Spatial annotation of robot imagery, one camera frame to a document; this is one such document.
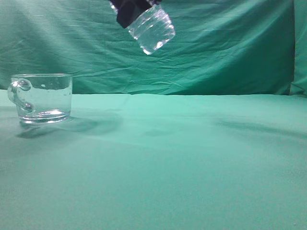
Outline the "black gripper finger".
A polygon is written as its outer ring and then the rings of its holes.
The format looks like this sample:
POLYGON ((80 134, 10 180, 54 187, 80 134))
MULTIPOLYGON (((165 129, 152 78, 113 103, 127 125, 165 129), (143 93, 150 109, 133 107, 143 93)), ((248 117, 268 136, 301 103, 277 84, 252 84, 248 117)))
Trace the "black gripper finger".
POLYGON ((160 0, 110 0, 109 2, 117 14, 117 23, 124 29, 146 10, 161 4, 160 0))

